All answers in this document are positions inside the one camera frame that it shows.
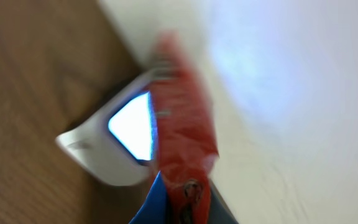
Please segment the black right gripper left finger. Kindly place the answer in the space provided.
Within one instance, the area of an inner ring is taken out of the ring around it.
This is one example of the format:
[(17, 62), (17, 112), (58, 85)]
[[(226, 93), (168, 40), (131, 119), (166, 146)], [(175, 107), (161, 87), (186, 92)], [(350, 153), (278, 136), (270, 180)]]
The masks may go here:
[(129, 224), (165, 224), (167, 200), (167, 190), (159, 172), (145, 202)]

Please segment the red snack bag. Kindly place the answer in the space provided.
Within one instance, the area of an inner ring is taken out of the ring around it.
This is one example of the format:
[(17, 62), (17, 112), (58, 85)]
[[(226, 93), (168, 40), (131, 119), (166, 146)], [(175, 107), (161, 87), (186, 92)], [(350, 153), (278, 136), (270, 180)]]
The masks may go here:
[(205, 224), (208, 175), (219, 156), (211, 103), (173, 34), (161, 35), (149, 84), (157, 128), (154, 161), (172, 207), (172, 223)]

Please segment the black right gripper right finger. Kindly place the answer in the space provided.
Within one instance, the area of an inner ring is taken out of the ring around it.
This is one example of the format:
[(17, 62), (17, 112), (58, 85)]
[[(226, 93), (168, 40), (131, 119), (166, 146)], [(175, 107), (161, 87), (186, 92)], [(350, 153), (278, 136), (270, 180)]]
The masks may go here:
[(211, 203), (208, 224), (238, 224), (213, 182), (209, 183)]

